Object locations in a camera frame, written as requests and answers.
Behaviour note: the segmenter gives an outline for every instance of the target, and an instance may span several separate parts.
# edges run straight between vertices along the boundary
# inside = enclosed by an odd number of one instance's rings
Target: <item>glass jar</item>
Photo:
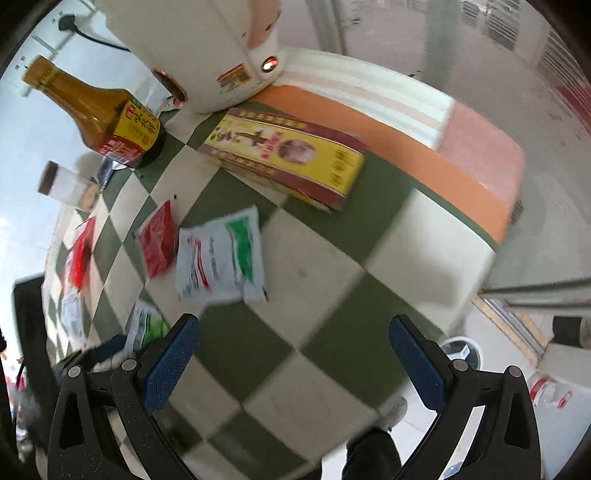
[[[91,212],[99,198],[100,187],[50,160],[41,175],[38,192]]]

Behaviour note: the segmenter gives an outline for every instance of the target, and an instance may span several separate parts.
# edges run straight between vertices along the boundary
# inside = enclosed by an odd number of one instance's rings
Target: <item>brown lid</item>
[[[56,179],[58,168],[59,165],[54,161],[50,160],[47,162],[43,175],[41,175],[41,180],[39,180],[39,188],[37,189],[39,193],[49,195],[51,187],[53,187],[53,181]]]

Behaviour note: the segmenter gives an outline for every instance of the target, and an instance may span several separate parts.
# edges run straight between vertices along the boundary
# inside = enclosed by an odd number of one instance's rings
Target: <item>wall outlet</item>
[[[46,46],[41,45],[35,38],[29,37],[12,58],[2,75],[2,82],[10,84],[17,94],[27,96],[31,91],[31,87],[22,81],[22,76],[25,75],[27,68],[38,55],[43,55],[48,60],[51,60],[55,53]]]
[[[60,32],[57,28],[60,18],[63,15],[74,14],[76,25],[81,27],[94,13],[95,10],[80,0],[62,0],[37,24],[31,35],[50,50],[57,52],[73,35],[70,31]]]

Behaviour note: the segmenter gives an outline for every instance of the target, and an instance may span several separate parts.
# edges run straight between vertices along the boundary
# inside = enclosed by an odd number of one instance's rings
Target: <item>green tile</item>
[[[202,225],[224,215],[256,205],[261,226],[277,208],[272,201],[228,173],[218,170],[193,204],[181,226]]]
[[[132,172],[131,168],[122,168],[113,172],[113,176],[109,180],[107,187],[103,190],[103,199],[105,200],[108,211],[111,211],[113,208],[117,195],[121,191],[121,188],[123,188],[123,185],[125,185],[125,182],[131,177]]]
[[[145,222],[146,218],[149,217],[150,213],[155,211],[157,207],[158,206],[156,205],[156,202],[152,200],[152,197],[148,197],[146,199],[144,205],[142,208],[140,208],[139,213],[135,217],[134,222],[131,224],[129,232],[127,233],[127,236],[123,242],[125,251],[129,255],[129,259],[137,270],[138,275],[142,281],[146,280],[146,276],[144,273],[144,265],[142,263],[142,254],[135,240],[135,232],[139,229],[142,223]]]
[[[341,212],[322,212],[294,198],[283,208],[363,264],[411,191],[408,175],[369,153]]]
[[[62,242],[56,258],[56,273],[57,276],[60,277],[60,280],[63,280],[64,278],[64,265],[66,264],[68,253],[69,250],[66,248],[64,242]]]
[[[104,290],[100,294],[92,325],[95,326],[96,332],[103,342],[112,339],[115,335],[123,331]]]
[[[90,325],[92,324],[92,317],[84,302],[82,302],[82,322],[84,324],[84,333],[88,337],[88,334],[90,333]]]
[[[238,401],[245,400],[291,347],[244,303],[208,308],[195,354]]]
[[[115,257],[119,252],[121,246],[121,240],[117,235],[113,222],[110,218],[107,218],[105,226],[100,232],[99,238],[96,241],[95,249],[92,255],[95,258],[96,267],[99,270],[100,279],[105,283],[107,275],[113,266]]]
[[[51,362],[51,364],[54,364],[56,362],[56,346],[51,340],[49,340],[49,338],[46,342],[46,350],[47,356],[49,357],[49,361]]]
[[[152,416],[178,456],[183,456],[201,442],[202,438],[197,431],[170,403],[155,411]]]
[[[275,480],[305,463],[245,411],[209,442],[250,480]]]
[[[405,313],[428,339],[441,331],[378,280],[365,274],[303,354],[358,399],[379,407],[406,378],[389,342],[392,317]]]
[[[183,143],[174,138],[171,134],[166,134],[162,152],[150,165],[137,169],[134,173],[139,178],[141,184],[149,192],[152,192],[158,180],[162,176],[170,161],[181,151]]]
[[[222,110],[221,112],[212,113],[207,119],[201,122],[191,135],[191,138],[189,138],[187,145],[195,150],[201,147],[201,144],[205,142],[207,136],[213,131],[223,116],[226,115],[227,111]]]
[[[47,316],[53,322],[53,325],[57,322],[57,309],[56,302],[53,299],[49,299],[49,306],[47,307]]]

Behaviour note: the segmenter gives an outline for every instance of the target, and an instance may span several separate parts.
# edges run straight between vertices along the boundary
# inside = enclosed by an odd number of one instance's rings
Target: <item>person's leg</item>
[[[347,444],[343,480],[392,480],[402,463],[388,432],[373,427]]]

